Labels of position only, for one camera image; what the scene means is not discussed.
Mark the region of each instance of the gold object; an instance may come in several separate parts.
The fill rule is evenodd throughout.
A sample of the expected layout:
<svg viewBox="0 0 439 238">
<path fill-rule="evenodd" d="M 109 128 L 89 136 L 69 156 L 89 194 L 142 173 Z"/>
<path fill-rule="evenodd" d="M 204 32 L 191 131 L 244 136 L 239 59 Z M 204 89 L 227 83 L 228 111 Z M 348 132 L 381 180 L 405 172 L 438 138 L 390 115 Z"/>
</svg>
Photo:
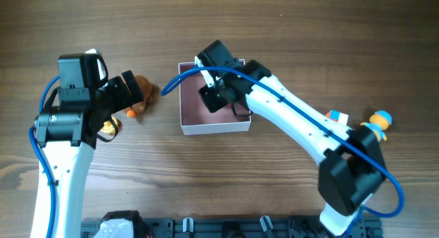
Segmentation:
<svg viewBox="0 0 439 238">
<path fill-rule="evenodd" d="M 117 119 L 114 117 L 111 117 L 111 119 L 115 122 L 117 128 L 119 129 L 119 122 L 117 121 Z M 115 128 L 111 125 L 111 122 L 109 121 L 104 122 L 104 127 L 101 129 L 101 131 L 106 134 L 114 134 L 116 132 Z"/>
</svg>

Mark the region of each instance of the blue wire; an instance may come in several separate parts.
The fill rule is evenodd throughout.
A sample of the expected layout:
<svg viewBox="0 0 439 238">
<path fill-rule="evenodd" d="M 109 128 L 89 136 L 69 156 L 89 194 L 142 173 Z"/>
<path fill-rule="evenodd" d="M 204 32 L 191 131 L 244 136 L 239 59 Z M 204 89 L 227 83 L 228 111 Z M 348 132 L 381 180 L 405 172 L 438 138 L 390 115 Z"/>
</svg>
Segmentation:
<svg viewBox="0 0 439 238">
<path fill-rule="evenodd" d="M 43 111 L 44 102 L 46 100 L 47 93 L 50 91 L 50 88 L 55 84 L 55 82 L 59 79 L 60 76 L 59 75 L 56 76 L 52 81 L 50 81 L 50 83 L 47 85 L 46 89 L 44 90 L 43 96 L 41 97 L 41 101 L 40 101 L 40 112 Z"/>
<path fill-rule="evenodd" d="M 50 83 L 47 85 L 46 89 L 43 92 L 43 96 L 41 97 L 40 101 L 40 112 L 43 111 L 44 102 L 46 100 L 47 93 L 49 92 L 52 85 L 55 84 L 57 80 L 60 79 L 60 76 L 56 76 Z M 56 212 L 56 189 L 55 185 L 52 184 L 55 182 L 54 175 L 52 174 L 52 170 L 50 169 L 49 163 L 46 162 L 44 156 L 41 154 L 40 148 L 38 148 L 38 142 L 35 139 L 34 135 L 35 128 L 32 126 L 29 129 L 29 140 L 32 145 L 32 148 L 34 148 L 34 152 L 36 154 L 36 157 L 40 161 L 41 165 L 43 166 L 44 172 L 46 173 L 47 182 L 50 182 L 50 218 L 49 218 L 49 225 L 47 227 L 47 233 L 46 238 L 51 238 L 52 232 L 54 231 L 54 223 L 55 223 L 55 212 Z"/>
<path fill-rule="evenodd" d="M 275 90 L 271 89 L 270 87 L 260 83 L 259 81 L 252 79 L 251 77 L 249 77 L 245 73 L 242 73 L 240 71 L 237 71 L 235 69 L 231 69 L 228 67 L 199 67 L 199 68 L 195 68 L 195 69 L 189 69 L 188 71 L 181 73 L 179 76 L 176 76 L 173 80 L 171 80 L 171 82 L 169 84 L 167 84 L 166 87 L 162 90 L 161 95 L 162 96 L 167 95 L 172 90 L 174 90 L 181 82 L 183 82 L 187 77 L 189 77 L 190 75 L 194 75 L 194 74 L 200 72 L 201 70 L 226 71 L 229 73 L 234 73 L 235 75 L 241 76 L 241 78 L 244 78 L 244 79 L 252 82 L 253 84 L 260 86 L 261 88 L 265 89 L 269 93 L 273 94 L 274 96 L 276 96 L 277 98 L 282 100 L 282 102 L 284 102 L 290 108 L 292 108 L 294 111 L 296 111 L 297 113 L 302 115 L 305 119 L 307 119 L 309 122 L 311 122 L 317 128 L 319 128 L 325 134 L 329 134 L 329 136 L 331 136 L 333 139 L 335 139 L 337 142 L 339 142 L 345 148 L 352 151 L 354 154 L 358 155 L 359 157 L 364 159 L 366 162 L 371 164 L 373 167 L 378 169 L 378 171 L 380 171 L 386 178 L 388 178 L 390 180 L 390 182 L 395 186 L 396 192 L 398 193 L 399 203 L 398 203 L 397 208 L 394 211 L 392 211 L 391 213 L 380 213 L 380 212 L 374 211 L 366 206 L 361 206 L 361 208 L 363 208 L 365 211 L 368 211 L 369 213 L 372 213 L 372 214 L 377 215 L 379 217 L 391 218 L 391 217 L 398 215 L 403 210 L 404 202 L 405 202 L 403 189 L 401 188 L 398 180 L 387 169 L 382 167 L 379 163 L 375 162 L 373 159 L 371 159 L 369 156 L 364 154 L 362 151 L 360 151 L 359 149 L 357 149 L 356 147 L 354 147 L 350 143 L 346 142 L 345 140 L 343 140 L 339 136 L 332 133 L 328 128 L 324 127 L 322 124 L 320 124 L 315 119 L 310 117 L 307 113 L 305 113 L 304 111 L 299 109 L 297 106 L 292 104 L 290 101 L 288 101 L 288 99 L 283 98 L 281 94 L 277 93 Z"/>
</svg>

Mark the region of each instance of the black mounting rail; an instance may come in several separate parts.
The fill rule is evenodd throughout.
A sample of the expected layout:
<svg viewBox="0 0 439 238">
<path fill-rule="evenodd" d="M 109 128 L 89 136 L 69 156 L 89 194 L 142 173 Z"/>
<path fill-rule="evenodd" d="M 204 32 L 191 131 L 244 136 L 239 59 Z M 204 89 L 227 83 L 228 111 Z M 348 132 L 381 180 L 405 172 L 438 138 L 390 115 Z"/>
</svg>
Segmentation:
<svg viewBox="0 0 439 238">
<path fill-rule="evenodd" d="M 183 220 L 172 218 L 143 218 L 154 238 L 186 238 L 183 232 Z M 272 218 L 274 238 L 330 238 L 317 215 L 292 216 L 289 218 Z M 245 238 L 267 238 L 259 219 L 195 219 L 190 238 L 229 238 L 236 237 L 225 232 L 234 224 L 240 228 Z M 92 238 L 99 230 L 100 221 L 82 222 L 81 238 Z M 362 217 L 351 231 L 349 238 L 383 238 L 379 217 Z"/>
</svg>

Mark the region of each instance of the red and white object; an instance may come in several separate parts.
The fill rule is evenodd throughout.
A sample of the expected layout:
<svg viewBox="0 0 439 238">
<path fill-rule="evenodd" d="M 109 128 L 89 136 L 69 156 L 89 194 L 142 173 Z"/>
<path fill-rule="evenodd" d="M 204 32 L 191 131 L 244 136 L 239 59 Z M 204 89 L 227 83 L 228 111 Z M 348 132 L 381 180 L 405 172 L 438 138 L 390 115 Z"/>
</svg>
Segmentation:
<svg viewBox="0 0 439 238">
<path fill-rule="evenodd" d="M 348 123 L 349 116 L 347 114 L 344 114 L 342 112 L 338 112 L 336 110 L 331 110 L 329 113 L 325 115 L 326 117 L 330 118 L 331 120 L 346 125 Z"/>
</svg>

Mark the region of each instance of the yellow toy figure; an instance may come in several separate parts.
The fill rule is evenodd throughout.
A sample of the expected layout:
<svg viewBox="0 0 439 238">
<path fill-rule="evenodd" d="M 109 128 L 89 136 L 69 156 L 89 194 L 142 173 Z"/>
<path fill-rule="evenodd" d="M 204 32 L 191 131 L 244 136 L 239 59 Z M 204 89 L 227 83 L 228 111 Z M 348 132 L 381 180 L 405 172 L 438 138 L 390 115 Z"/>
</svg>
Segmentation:
<svg viewBox="0 0 439 238">
<path fill-rule="evenodd" d="M 378 142 L 381 139 L 387 141 L 387 137 L 385 136 L 383 131 L 385 131 L 389 128 L 390 125 L 392 125 L 392 116 L 390 116 L 388 112 L 380 110 L 375 112 L 375 114 L 370 117 L 369 121 L 370 123 L 363 122 L 361 123 L 361 125 L 370 128 L 375 133 L 375 135 L 377 135 Z"/>
<path fill-rule="evenodd" d="M 117 126 L 117 129 L 119 130 L 119 121 L 116 118 L 114 118 L 114 117 L 111 117 L 111 119 L 113 120 L 113 122 Z M 109 121 L 105 121 L 104 122 L 104 127 L 101 129 L 101 131 L 106 133 L 106 134 L 114 134 L 114 133 L 116 133 L 115 127 L 113 127 L 111 122 L 109 122 Z"/>
</svg>

